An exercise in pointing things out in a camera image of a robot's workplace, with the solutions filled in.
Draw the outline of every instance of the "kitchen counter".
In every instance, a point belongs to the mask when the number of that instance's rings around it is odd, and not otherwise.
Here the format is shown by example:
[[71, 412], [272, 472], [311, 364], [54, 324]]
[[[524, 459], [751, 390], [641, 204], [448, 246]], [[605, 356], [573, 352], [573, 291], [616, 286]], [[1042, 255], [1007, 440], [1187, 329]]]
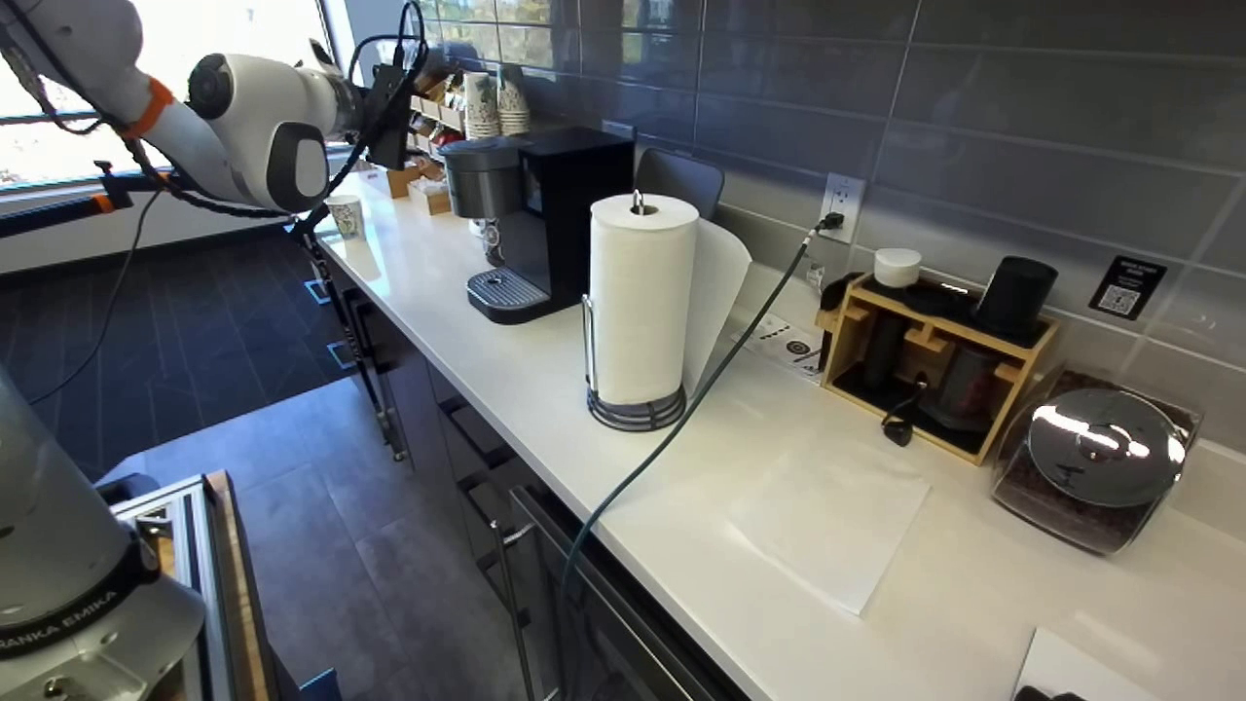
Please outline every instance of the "kitchen counter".
[[[350, 187], [365, 234], [323, 234], [323, 248], [583, 518], [657, 434], [586, 418], [579, 312], [488, 324], [463, 296], [466, 225], [392, 204], [381, 173]], [[1037, 629], [1154, 696], [1243, 695], [1237, 456], [1198, 444], [1115, 556], [1016, 522], [989, 488], [989, 466], [889, 444], [758, 338], [601, 536], [751, 696], [1007, 696]]]

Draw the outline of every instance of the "dark floor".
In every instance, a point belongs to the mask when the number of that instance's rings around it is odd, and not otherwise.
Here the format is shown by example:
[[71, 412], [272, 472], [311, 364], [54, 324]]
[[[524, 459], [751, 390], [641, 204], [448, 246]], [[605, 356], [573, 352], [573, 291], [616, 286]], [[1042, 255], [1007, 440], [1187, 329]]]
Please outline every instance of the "dark floor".
[[398, 464], [354, 378], [161, 444], [118, 466], [161, 483], [231, 472], [270, 638], [346, 701], [518, 701], [503, 603], [436, 498], [441, 435]]
[[[102, 256], [0, 276], [0, 365], [26, 396], [91, 356], [118, 269]], [[279, 231], [145, 248], [98, 364], [36, 412], [98, 481], [130, 452], [344, 378], [303, 276], [309, 255]]]

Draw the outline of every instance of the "wooden organizer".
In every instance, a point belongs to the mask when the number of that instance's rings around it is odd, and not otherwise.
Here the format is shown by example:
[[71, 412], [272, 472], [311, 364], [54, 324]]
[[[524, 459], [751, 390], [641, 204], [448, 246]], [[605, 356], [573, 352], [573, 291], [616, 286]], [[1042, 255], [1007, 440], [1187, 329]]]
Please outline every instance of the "wooden organizer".
[[[868, 374], [877, 324], [906, 324], [894, 352], [894, 365], [881, 378]], [[1041, 364], [1054, 346], [1054, 324], [1042, 324], [1041, 337], [1019, 346], [978, 329], [965, 329], [946, 317], [921, 317], [890, 291], [877, 291], [868, 282], [853, 282], [836, 312], [820, 312], [817, 329], [833, 337], [820, 383], [846, 396], [865, 403], [871, 412], [889, 418], [899, 404], [916, 435], [971, 459], [986, 464], [1016, 408], [1019, 395], [1041, 378]], [[951, 429], [938, 412], [942, 383], [951, 378], [954, 359], [978, 359], [989, 374], [975, 378], [975, 412], [956, 418]]]

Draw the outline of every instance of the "window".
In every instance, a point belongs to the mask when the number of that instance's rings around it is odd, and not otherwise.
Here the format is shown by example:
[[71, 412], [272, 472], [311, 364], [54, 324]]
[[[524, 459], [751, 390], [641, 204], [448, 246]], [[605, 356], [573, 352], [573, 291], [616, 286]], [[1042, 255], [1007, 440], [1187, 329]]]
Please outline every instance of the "window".
[[[309, 41], [323, 43], [316, 0], [132, 0], [145, 21], [140, 72], [188, 98], [188, 80], [204, 55], [265, 55], [279, 63], [309, 63]], [[71, 89], [52, 86], [52, 103], [74, 113], [71, 126], [91, 126], [91, 104]], [[113, 160], [132, 173], [130, 152], [113, 130], [71, 137], [54, 130], [36, 98], [19, 89], [9, 63], [0, 63], [0, 195], [45, 182], [92, 178], [92, 160]]]

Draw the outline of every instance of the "coffee maker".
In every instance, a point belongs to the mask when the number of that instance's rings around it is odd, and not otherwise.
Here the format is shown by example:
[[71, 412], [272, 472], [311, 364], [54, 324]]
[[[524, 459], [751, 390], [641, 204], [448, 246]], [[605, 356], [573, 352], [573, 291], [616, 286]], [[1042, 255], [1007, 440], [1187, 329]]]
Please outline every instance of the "coffee maker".
[[445, 150], [450, 204], [499, 239], [466, 302], [493, 324], [524, 324], [586, 291], [586, 208], [629, 191], [629, 139], [558, 130]]

